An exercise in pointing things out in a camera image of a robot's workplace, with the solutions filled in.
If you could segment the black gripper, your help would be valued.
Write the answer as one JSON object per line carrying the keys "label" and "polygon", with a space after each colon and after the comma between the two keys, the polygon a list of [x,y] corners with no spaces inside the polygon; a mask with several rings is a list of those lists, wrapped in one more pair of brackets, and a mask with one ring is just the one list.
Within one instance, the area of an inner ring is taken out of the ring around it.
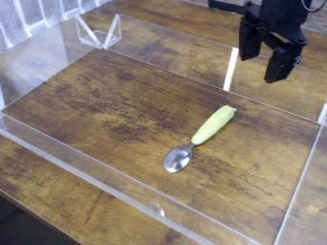
{"label": "black gripper", "polygon": [[[303,46],[308,41],[301,31],[308,12],[301,0],[261,0],[244,3],[245,13],[239,28],[239,55],[243,61],[257,57],[261,43],[273,53],[269,57],[264,80],[267,83],[287,79],[301,62]],[[275,37],[280,35],[291,44]]]}

